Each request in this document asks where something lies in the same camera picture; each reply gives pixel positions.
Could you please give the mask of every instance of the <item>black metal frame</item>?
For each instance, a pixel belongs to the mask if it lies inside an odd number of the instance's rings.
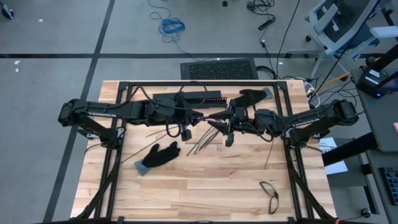
[[[175,82],[167,82],[167,85],[169,86],[180,86],[182,84],[188,83],[187,81],[175,81]],[[120,82],[118,86],[118,94],[116,97],[116,103],[121,103],[121,98],[122,94],[125,89],[127,89],[127,95],[126,99],[130,97],[130,94],[132,92],[132,88],[134,86],[164,86],[166,83],[165,82]],[[286,81],[276,81],[276,82],[231,82],[231,81],[217,81],[217,82],[202,82],[202,84],[206,86],[267,86],[271,87],[274,90],[275,94],[275,102],[277,105],[277,112],[279,115],[283,115],[283,110],[282,110],[282,103],[280,100],[280,94],[279,90],[282,90],[284,94],[284,100],[287,108],[287,114],[292,115],[292,105],[290,104],[290,97],[289,97],[289,91],[287,88]],[[189,83],[188,85],[191,86],[200,86],[197,83]],[[112,121],[112,128],[115,128],[117,125],[117,119],[114,118]],[[122,126],[123,128],[126,128],[126,123],[123,121]],[[285,147],[285,156],[286,156],[286,162],[289,167],[289,163],[293,164],[292,158],[290,155],[290,148],[284,144]],[[123,151],[123,145],[117,149],[116,152],[116,157],[115,157],[115,163],[120,163],[121,159],[121,154]],[[301,176],[301,179],[305,186],[307,186],[307,179],[305,175],[305,169],[303,165],[303,160],[302,160],[302,155],[300,152],[300,149],[295,149],[296,155],[297,155],[297,165],[299,169],[299,174]],[[109,165],[111,162],[111,156],[112,156],[112,150],[107,149],[106,155],[104,158],[104,166],[103,166],[103,171],[101,174],[101,183],[100,185],[104,184],[107,176],[108,176],[108,171],[109,171]],[[118,180],[118,173],[119,173],[119,167],[120,164],[114,165],[116,168],[116,173],[115,173],[115,178],[113,179],[111,183],[111,191],[109,195],[109,200],[107,204],[107,209],[106,209],[106,218],[111,218],[112,217],[112,210],[113,210],[113,204],[114,204],[114,198],[115,198],[115,193],[116,193],[116,184]],[[289,182],[290,182],[290,188],[292,191],[292,197],[293,197],[293,204],[294,204],[294,209],[295,209],[295,215],[296,218],[302,218],[302,211],[300,208],[300,200],[299,200],[299,195],[297,192],[297,186],[294,181],[294,179],[289,175]],[[94,218],[99,218],[101,216],[101,209],[102,209],[102,204],[103,204],[103,199],[101,198],[96,206],[95,213],[94,213]],[[312,206],[310,204],[310,201],[308,198],[305,197],[305,204],[306,204],[306,209],[307,209],[307,214],[309,218],[314,218]],[[286,223],[286,222],[263,222],[263,223]]]

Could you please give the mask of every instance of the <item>wooden tabletop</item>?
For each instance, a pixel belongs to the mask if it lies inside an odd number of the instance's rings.
[[[287,84],[293,113],[308,110],[303,82],[289,80]],[[99,102],[114,103],[118,85],[119,81],[104,81]],[[145,86],[145,90],[150,96],[154,93],[175,93],[179,88],[179,86]],[[239,90],[243,88],[262,89],[264,87],[207,87],[208,90],[221,90],[222,95],[228,99],[239,97]],[[199,86],[187,86],[184,91],[203,91],[203,89]],[[144,99],[140,90],[133,98],[133,100]],[[284,101],[282,101],[282,105],[284,114],[287,114]],[[275,99],[262,100],[256,107],[257,109],[267,108],[277,111]],[[198,111],[210,114],[221,110]],[[104,126],[110,127],[111,125],[109,118],[96,118],[96,120]],[[232,147],[225,147],[225,136],[218,135],[204,150],[198,154],[187,156],[187,152],[209,127],[209,124],[205,122],[194,128],[190,127],[193,137],[187,142],[168,136],[162,138],[158,142],[161,149],[166,148],[171,142],[177,141],[181,153],[176,159],[164,166],[152,169],[145,176],[140,176],[137,173],[134,162],[145,157],[150,147],[121,164],[113,220],[116,220],[118,216],[124,216],[126,220],[145,221],[252,222],[286,221],[287,217],[294,217],[289,175],[284,147],[280,138],[275,138],[272,145],[271,142],[265,142],[255,135],[243,135],[235,132],[234,144]],[[163,129],[164,126],[147,127],[127,124],[122,160],[163,136],[165,132],[146,137]],[[98,140],[89,141],[88,146],[98,143]],[[318,147],[314,140],[311,140],[309,145]],[[264,168],[270,150],[269,161],[267,167]],[[82,212],[98,190],[104,155],[105,149],[99,146],[91,148],[86,153],[71,217]],[[302,149],[302,157],[310,190],[327,212],[335,216],[320,152],[305,148]],[[279,194],[279,208],[273,215],[268,212],[271,197],[259,185],[262,180],[272,184]],[[306,216],[303,195],[301,190],[298,192],[303,216]],[[104,199],[102,216],[105,214],[108,193]]]

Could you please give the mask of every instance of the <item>cable bundle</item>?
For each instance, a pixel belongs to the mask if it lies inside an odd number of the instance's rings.
[[[151,14],[149,14],[149,17],[151,19],[160,21],[158,31],[162,36],[163,43],[171,43],[171,42],[175,43],[179,51],[189,55],[192,59],[196,60],[197,62],[214,60],[213,58],[205,58],[203,60],[197,60],[192,54],[183,51],[178,45],[178,41],[180,40],[180,32],[185,30],[185,24],[179,18],[171,18],[172,13],[170,9],[167,9],[166,7],[162,6],[154,6],[153,4],[150,3],[149,0],[147,0],[147,2],[151,7],[154,7],[156,9],[165,9],[168,12],[168,16],[166,18],[163,18],[159,12],[152,12]]]
[[[204,135],[199,139],[199,141],[191,148],[191,150],[188,152],[187,156],[193,151],[194,154],[198,154],[199,151],[204,149],[207,145],[209,145],[212,140],[214,140],[215,137],[220,133],[219,130],[217,130],[214,127],[210,127]]]

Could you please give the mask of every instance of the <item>electronic device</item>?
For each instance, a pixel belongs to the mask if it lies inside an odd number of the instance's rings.
[[[377,72],[371,67],[368,67],[361,78],[356,82],[356,88],[377,99],[381,98],[386,94],[386,91],[380,88],[380,83],[387,77],[388,76],[382,72]]]
[[[398,205],[398,168],[379,168],[391,204]]]
[[[398,91],[398,72],[388,75],[384,71],[384,68],[397,57],[398,44],[378,59],[367,58],[367,66],[362,66],[363,74],[355,81],[357,89],[376,99],[389,92]]]

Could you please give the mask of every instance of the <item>coiled blue cable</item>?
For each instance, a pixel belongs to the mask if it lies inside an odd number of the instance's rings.
[[[149,17],[153,20],[160,21],[160,25],[158,28],[159,33],[162,36],[163,43],[171,43],[174,42],[177,45],[177,48],[182,53],[189,55],[191,58],[196,60],[197,62],[203,62],[206,60],[214,60],[213,58],[205,58],[203,60],[197,60],[192,54],[183,51],[180,46],[178,45],[178,41],[180,40],[180,32],[185,30],[185,24],[179,18],[171,18],[172,13],[169,9],[162,6],[155,6],[147,0],[148,4],[151,7],[156,9],[165,9],[168,12],[168,16],[163,18],[159,12],[152,12],[149,14]]]

